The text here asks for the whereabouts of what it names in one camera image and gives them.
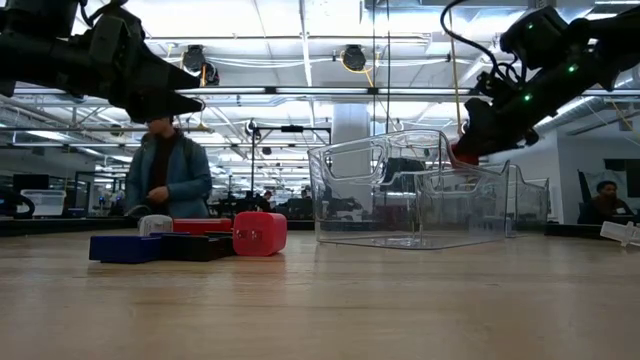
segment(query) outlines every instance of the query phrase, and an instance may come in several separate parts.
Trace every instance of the wooden table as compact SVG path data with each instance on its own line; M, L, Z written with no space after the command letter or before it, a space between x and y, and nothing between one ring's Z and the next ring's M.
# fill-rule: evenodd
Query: wooden table
M88 236L0 239L2 359L640 359L640 251L615 242L293 233L272 258L125 266Z

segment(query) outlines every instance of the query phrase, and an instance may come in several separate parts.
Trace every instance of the ceiling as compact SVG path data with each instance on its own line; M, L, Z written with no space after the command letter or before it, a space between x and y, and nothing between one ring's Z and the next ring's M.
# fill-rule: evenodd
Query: ceiling
M89 0L88 12L92 13L104 2ZM242 178L251 173L247 162L251 149L230 149L229 144L247 142L244 128L251 120L259 126L295 124L330 128L335 103L359 102L368 106L372 120L378 124L372 124L376 134L384 131L387 119L390 119L390 131L436 129L452 139L456 138L458 115L452 89L456 85L472 87L476 76L489 68L487 61L478 50L459 42L453 43L456 61L451 61L452 43L443 34L439 24L442 6L423 6L419 0L390 0L387 20L386 1L376 0L375 11L371 6L373 2L130 0L126 8L141 18L151 51L173 64L179 64L181 54L188 45L205 45L207 58L215 64L220 74L221 87L287 86L299 87L304 91L309 87L365 89L374 86L442 90L433 96L394 95L387 99L383 95L375 100L372 96L354 94L202 95L200 97L209 108L203 113L181 116L182 127L193 129L202 124L210 130L190 133L189 136L209 146L207 151L218 185L224 184L228 181L228 175L233 174L237 184L246 187L248 180ZM447 2L430 3L442 5ZM602 2L596 4L593 0L556 3L565 20L579 16L606 17L624 10ZM473 6L454 10L453 30L491 48L499 60L510 61L510 56L501 53L495 45L499 35L525 13L528 1L477 0L469 4ZM79 34L86 29L78 16L74 33ZM340 53L348 44L362 46L369 60L367 67L372 69L371 81L364 74L345 70ZM65 96L45 95L46 92L41 89L29 93L30 85L21 86L25 91L18 92L13 99L50 115L53 119L49 121L42 117L29 119L41 124L45 130L69 126L74 119L76 122L82 121L80 126L90 129L108 128L115 124L133 126L126 112L112 108L99 99L87 99L82 104L76 104ZM11 104L5 105L7 110L15 110ZM463 106L460 106L460 117L460 121L468 117ZM16 125L11 123L8 116L0 117L0 123L5 126ZM87 131L72 134L72 140L56 140L51 136L39 135L20 134L19 141L81 140L83 143L133 145L139 142L143 133L128 132L124 136L114 137L108 132ZM328 142L329 139L324 133L305 132L303 135L274 131L263 141L263 145L271 146L272 154L258 154L260 166L263 167L257 171L258 186L279 184L299 187L308 183L306 150L309 146L322 146L323 141ZM90 149L94 152L91 156L120 156L119 161L126 162L135 147L126 147L124 150L107 147Z

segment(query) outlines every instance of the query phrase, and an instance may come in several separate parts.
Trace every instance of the plastic bin handle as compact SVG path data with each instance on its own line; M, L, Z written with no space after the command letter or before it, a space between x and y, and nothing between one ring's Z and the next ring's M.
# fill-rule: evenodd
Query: plastic bin handle
M322 161L322 167L324 168L325 171L323 171L327 177L329 177L331 179L331 181L334 182L343 182L343 181L357 181L359 183L371 183L374 182L375 180L384 178L384 166L382 164L386 164L387 163L387 149L384 146L381 145L372 145L366 149L356 149L356 150L347 150L347 151L332 151L330 155L328 154L323 154L323 158L326 157L330 157L330 156L335 156L335 155L345 155L345 154L349 154L349 153L357 153L357 152L362 152L362 151L374 151L376 149L380 150L380 156L378 156L377 159L377 164L375 169L373 169L373 171L371 172L371 174L369 175L354 175L354 176L336 176L333 174L333 172L331 171L331 169L327 168L327 163Z

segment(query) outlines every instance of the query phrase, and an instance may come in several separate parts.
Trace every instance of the white column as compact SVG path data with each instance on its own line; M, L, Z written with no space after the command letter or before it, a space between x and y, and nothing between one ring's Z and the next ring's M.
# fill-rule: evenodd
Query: white column
M367 104L335 104L333 106L333 123L331 136L333 144L360 140L369 137L369 112ZM365 176L371 173L371 151L365 146L349 147L356 151L333 158L332 172L336 177ZM354 197L363 210L371 213L371 186L339 183L332 189L334 198Z

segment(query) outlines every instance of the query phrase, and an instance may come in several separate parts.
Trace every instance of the red toy block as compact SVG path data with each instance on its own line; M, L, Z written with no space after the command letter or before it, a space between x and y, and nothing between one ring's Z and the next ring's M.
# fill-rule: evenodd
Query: red toy block
M287 245L287 218L282 214L243 212L233 230L233 249L241 256L271 256Z
M229 219L175 219L173 232L201 236L208 232L231 232Z

